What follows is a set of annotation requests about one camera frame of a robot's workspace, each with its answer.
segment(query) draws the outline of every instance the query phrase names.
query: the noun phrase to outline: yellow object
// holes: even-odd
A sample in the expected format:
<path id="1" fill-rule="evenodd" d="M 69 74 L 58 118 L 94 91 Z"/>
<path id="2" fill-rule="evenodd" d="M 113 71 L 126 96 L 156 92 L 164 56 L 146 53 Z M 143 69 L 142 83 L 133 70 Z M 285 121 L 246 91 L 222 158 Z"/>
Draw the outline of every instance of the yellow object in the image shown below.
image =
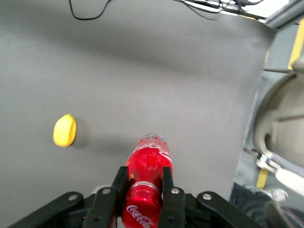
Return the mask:
<path id="1" fill-rule="evenodd" d="M 267 174 L 268 174 L 268 170 L 261 169 L 257 182 L 256 182 L 256 186 L 259 189 L 263 189 L 265 187 L 265 183 L 267 180 Z"/>
<path id="2" fill-rule="evenodd" d="M 57 146 L 67 147 L 72 144 L 76 136 L 76 120 L 70 115 L 61 117 L 54 127 L 53 140 Z"/>
<path id="3" fill-rule="evenodd" d="M 299 28 L 294 41 L 294 47 L 291 52 L 288 69 L 292 69 L 292 64 L 301 56 L 304 43 L 304 18 L 300 20 Z"/>

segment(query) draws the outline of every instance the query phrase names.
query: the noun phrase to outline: coca-cola bottle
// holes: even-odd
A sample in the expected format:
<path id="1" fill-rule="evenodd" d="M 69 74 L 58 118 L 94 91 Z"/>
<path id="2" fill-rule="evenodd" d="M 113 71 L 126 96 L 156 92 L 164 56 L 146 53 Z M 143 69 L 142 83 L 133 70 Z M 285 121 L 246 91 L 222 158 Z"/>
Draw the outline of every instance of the coca-cola bottle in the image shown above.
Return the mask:
<path id="1" fill-rule="evenodd" d="M 171 167 L 169 147 L 159 134 L 149 134 L 138 143 L 126 162 L 130 188 L 122 212 L 126 228 L 156 228 L 162 208 L 162 169 Z"/>

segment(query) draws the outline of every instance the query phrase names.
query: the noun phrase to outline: black cable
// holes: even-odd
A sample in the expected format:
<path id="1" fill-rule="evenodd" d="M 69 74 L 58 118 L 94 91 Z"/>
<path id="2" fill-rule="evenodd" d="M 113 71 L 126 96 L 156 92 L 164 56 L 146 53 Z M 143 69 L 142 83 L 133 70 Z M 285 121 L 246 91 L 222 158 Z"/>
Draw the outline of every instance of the black cable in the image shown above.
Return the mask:
<path id="1" fill-rule="evenodd" d="M 261 3 L 262 1 L 264 0 L 260 0 L 260 1 L 257 1 L 257 2 L 251 2 L 251 1 L 248 1 L 250 3 L 250 6 L 254 6 L 254 5 L 257 5 L 259 3 Z"/>
<path id="2" fill-rule="evenodd" d="M 69 1 L 69 4 L 70 4 L 71 13 L 72 13 L 72 15 L 73 15 L 73 17 L 74 17 L 75 19 L 77 19 L 77 20 L 94 20 L 94 19 L 99 18 L 101 15 L 103 15 L 103 13 L 105 12 L 106 7 L 108 6 L 108 4 L 109 4 L 112 0 L 108 0 L 108 1 L 106 2 L 106 4 L 105 4 L 103 10 L 101 11 L 101 13 L 100 13 L 98 16 L 93 17 L 93 18 L 79 18 L 79 17 L 75 16 L 74 11 L 73 11 L 73 6 L 72 6 L 72 0 L 68 0 L 68 1 Z M 193 6 L 193 5 L 189 4 L 189 2 L 193 2 L 193 3 L 195 3 L 195 4 L 199 4 L 199 2 L 198 2 L 198 1 L 195 1 L 195 0 L 189 0 L 189 1 L 187 1 L 187 0 L 173 0 L 173 1 L 177 1 L 177 2 L 183 3 L 183 4 L 184 4 L 185 6 L 187 6 L 189 9 L 191 9 L 191 10 L 194 11 L 196 14 L 200 15 L 201 17 L 203 17 L 203 18 L 205 18 L 205 19 L 208 19 L 208 18 L 202 16 L 201 14 L 199 14 L 198 12 L 196 12 L 194 9 L 199 10 L 199 11 L 203 11 L 203 12 L 207 12 L 207 13 L 216 14 L 216 13 L 220 13 L 220 12 L 224 11 L 225 9 L 227 9 L 227 7 L 230 5 L 230 2 L 231 2 L 231 0 L 229 0 L 229 2 L 226 3 L 226 6 L 224 7 L 224 3 L 222 2 L 222 0 L 218 0 L 218 3 L 219 3 L 219 4 L 218 4 L 218 7 L 217 7 L 217 8 L 214 7 L 214 6 L 212 6 L 212 4 L 208 4 L 208 1 L 202 2 L 202 3 L 206 3 L 209 7 L 213 7 L 213 8 L 216 8 L 216 9 L 222 8 L 221 10 L 214 12 L 214 11 L 209 11 L 209 10 L 202 9 L 202 8 L 200 8 L 200 7 L 196 7 L 196 6 Z"/>
<path id="3" fill-rule="evenodd" d="M 229 2 L 226 4 L 226 7 L 222 7 L 221 10 L 214 12 L 214 11 L 209 11 L 209 10 L 206 10 L 206 9 L 202 9 L 200 7 L 193 6 L 193 5 L 189 4 L 186 0 L 173 0 L 173 1 L 181 2 L 184 5 L 186 4 L 187 6 L 189 6 L 191 8 L 194 8 L 194 9 L 197 9 L 199 11 L 203 11 L 203 12 L 207 12 L 207 13 L 213 13 L 213 14 L 220 13 L 220 12 L 224 11 L 230 5 L 230 2 L 231 2 L 231 0 L 229 0 Z"/>
<path id="4" fill-rule="evenodd" d="M 105 11 L 105 8 L 108 6 L 108 4 L 111 2 L 112 0 L 108 0 L 104 6 L 104 9 L 101 11 L 101 13 L 96 16 L 96 17 L 93 17 L 93 18 L 79 18 L 79 17 L 76 17 L 75 14 L 74 14 L 74 11 L 73 11 L 73 7 L 72 7 L 72 0 L 68 0 L 68 2 L 70 3 L 70 8 L 71 8 L 71 12 L 72 12 L 72 15 L 74 18 L 76 18 L 77 20 L 94 20 L 94 19 L 97 19 L 99 18 Z"/>

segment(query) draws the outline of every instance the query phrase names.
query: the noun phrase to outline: bottle label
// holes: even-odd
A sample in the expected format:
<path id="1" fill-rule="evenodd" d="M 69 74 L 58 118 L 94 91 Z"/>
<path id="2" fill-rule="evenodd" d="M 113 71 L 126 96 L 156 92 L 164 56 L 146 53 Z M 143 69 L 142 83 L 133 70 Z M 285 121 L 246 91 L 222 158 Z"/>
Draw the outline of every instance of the bottle label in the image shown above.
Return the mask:
<path id="1" fill-rule="evenodd" d="M 167 151 L 165 151 L 161 146 L 159 146 L 159 145 L 157 145 L 155 143 L 148 143 L 148 144 L 144 144 L 144 145 L 141 145 L 141 146 L 137 146 L 132 153 L 134 153 L 134 152 L 136 152 L 138 150 L 144 149 L 144 148 L 158 149 L 159 150 L 159 154 L 161 156 L 165 157 L 166 159 L 168 159 L 169 161 L 172 162 L 169 153 Z"/>
<path id="2" fill-rule="evenodd" d="M 143 228 L 150 228 L 154 226 L 154 223 L 147 216 L 143 216 L 136 205 L 130 205 L 126 210 L 136 219 L 136 221 L 142 225 Z"/>

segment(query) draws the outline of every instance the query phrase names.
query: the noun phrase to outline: gray backdrop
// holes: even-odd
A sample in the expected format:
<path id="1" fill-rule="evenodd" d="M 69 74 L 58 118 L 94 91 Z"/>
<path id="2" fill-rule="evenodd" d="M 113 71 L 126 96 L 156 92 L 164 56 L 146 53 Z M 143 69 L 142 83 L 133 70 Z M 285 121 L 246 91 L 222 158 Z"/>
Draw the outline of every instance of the gray backdrop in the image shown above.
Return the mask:
<path id="1" fill-rule="evenodd" d="M 176 185 L 229 198 L 275 31 L 204 15 L 170 0 L 117 0 L 78 21 L 67 0 L 0 2 L 0 227 L 111 183 L 147 133 L 167 139 Z M 77 139 L 62 149 L 52 133 L 68 113 Z"/>

